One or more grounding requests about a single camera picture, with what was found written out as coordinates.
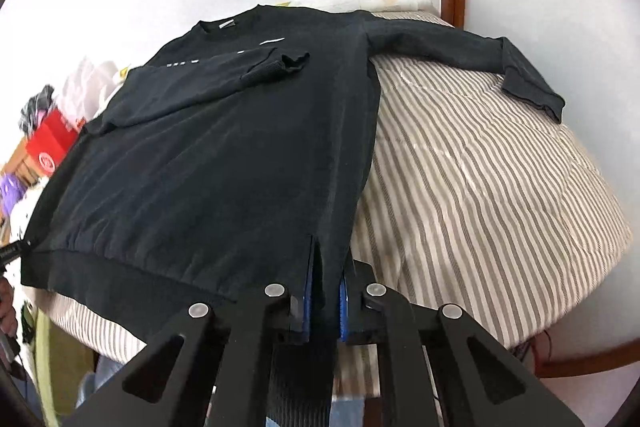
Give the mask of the person's left hand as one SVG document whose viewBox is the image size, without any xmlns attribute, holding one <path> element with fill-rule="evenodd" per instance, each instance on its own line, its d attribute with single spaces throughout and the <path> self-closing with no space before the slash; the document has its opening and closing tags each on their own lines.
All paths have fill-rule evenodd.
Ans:
<svg viewBox="0 0 640 427">
<path fill-rule="evenodd" d="M 6 335 L 14 337 L 17 332 L 16 311 L 13 306 L 14 288 L 5 277 L 0 279 L 0 324 Z"/>
</svg>

